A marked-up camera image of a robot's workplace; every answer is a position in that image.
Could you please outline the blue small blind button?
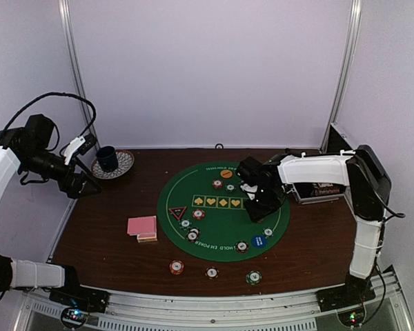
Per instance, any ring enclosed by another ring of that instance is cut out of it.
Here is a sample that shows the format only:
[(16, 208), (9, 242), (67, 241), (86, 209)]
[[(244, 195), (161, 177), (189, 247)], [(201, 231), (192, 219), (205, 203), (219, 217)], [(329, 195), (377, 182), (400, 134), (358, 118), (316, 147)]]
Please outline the blue small blind button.
[(256, 248), (264, 248), (267, 245), (267, 238), (263, 235), (256, 235), (251, 239), (251, 243)]

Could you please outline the black chip bottom mat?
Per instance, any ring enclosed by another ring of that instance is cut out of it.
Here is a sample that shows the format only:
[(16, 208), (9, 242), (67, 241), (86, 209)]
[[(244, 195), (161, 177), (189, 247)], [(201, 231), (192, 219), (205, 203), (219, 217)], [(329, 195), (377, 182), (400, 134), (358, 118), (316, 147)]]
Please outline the black chip bottom mat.
[(245, 241), (239, 241), (236, 243), (235, 248), (239, 253), (245, 253), (248, 251), (248, 243)]

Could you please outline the orange big blind button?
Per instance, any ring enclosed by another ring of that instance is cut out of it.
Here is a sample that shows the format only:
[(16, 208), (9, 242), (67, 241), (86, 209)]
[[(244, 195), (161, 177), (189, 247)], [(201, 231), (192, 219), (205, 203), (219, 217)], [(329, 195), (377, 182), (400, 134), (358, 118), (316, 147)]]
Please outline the orange big blind button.
[(220, 176), (224, 179), (229, 179), (233, 176), (233, 171), (231, 170), (222, 170)]

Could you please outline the red backed card deck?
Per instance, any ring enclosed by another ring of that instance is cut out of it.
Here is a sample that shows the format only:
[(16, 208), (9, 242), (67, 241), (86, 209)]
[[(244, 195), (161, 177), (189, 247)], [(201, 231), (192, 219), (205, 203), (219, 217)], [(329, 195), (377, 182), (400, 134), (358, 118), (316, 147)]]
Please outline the red backed card deck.
[(155, 234), (157, 231), (156, 221), (156, 216), (129, 218), (127, 234), (130, 236)]

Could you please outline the green chip stack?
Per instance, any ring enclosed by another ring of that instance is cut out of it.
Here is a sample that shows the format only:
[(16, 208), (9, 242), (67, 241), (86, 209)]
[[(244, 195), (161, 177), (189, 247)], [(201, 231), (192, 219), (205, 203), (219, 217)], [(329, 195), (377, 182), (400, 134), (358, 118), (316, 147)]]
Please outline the green chip stack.
[(246, 282), (249, 285), (256, 285), (262, 281), (262, 274), (257, 270), (252, 270), (246, 275)]

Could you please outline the black chips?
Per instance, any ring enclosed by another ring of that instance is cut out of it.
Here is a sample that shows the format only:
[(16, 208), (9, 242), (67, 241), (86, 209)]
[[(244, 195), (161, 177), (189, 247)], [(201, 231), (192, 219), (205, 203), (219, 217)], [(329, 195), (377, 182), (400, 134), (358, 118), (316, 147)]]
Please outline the black chips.
[(194, 243), (199, 240), (200, 230), (197, 228), (192, 228), (188, 231), (186, 238), (189, 242)]

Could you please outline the black hundred chip stack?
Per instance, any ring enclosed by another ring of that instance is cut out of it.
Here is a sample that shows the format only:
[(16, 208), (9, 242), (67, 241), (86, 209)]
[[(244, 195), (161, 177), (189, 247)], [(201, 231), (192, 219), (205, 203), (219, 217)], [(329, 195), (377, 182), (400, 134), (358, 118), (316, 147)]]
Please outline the black hundred chip stack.
[(205, 275), (209, 279), (216, 279), (219, 276), (219, 270), (214, 267), (210, 267), (206, 269)]

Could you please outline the red five chip stack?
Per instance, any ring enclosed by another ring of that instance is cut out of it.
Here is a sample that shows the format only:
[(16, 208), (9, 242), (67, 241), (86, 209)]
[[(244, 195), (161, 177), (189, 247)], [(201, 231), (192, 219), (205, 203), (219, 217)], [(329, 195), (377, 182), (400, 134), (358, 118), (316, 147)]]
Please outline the red five chip stack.
[(173, 275), (180, 275), (184, 271), (184, 263), (180, 260), (173, 260), (169, 264), (170, 273)]

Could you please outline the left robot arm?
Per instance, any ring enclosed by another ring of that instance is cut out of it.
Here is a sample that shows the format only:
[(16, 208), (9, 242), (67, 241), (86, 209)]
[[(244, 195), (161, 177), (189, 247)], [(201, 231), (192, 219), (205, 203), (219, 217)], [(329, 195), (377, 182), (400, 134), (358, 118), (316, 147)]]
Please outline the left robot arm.
[[(48, 145), (56, 125), (42, 114), (29, 117), (20, 128), (0, 131), (0, 202), (14, 175), (20, 174), (27, 184), (29, 173), (38, 174), (40, 183), (57, 182), (70, 199), (99, 194), (101, 186), (79, 155), (97, 142), (95, 135), (74, 138), (61, 155), (49, 151)], [(59, 296), (71, 306), (85, 301), (85, 290), (78, 286), (75, 269), (49, 263), (13, 259), (0, 254), (0, 292), (13, 288), (58, 288)]]

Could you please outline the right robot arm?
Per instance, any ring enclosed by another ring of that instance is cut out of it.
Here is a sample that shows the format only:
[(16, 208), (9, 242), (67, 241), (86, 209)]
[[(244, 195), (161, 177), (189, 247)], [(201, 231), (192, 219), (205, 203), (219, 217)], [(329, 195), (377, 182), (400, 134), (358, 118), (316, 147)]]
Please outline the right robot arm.
[(329, 183), (343, 186), (357, 224), (349, 274), (354, 277), (340, 289), (340, 299), (349, 305), (366, 294), (382, 239), (382, 228), (391, 193), (391, 179), (372, 148), (330, 154), (283, 152), (262, 163), (252, 157), (236, 170), (241, 190), (248, 198), (244, 207), (251, 221), (260, 222), (278, 211), (287, 189), (298, 183)]

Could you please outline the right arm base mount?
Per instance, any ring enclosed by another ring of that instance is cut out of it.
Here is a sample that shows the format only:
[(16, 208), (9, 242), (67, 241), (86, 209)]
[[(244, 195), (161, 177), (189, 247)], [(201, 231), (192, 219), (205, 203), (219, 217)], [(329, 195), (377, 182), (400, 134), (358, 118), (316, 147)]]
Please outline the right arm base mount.
[(316, 292), (317, 302), (321, 312), (339, 310), (352, 305), (359, 305), (364, 301), (373, 300), (376, 295), (373, 290), (363, 293), (349, 292), (345, 285), (318, 290)]

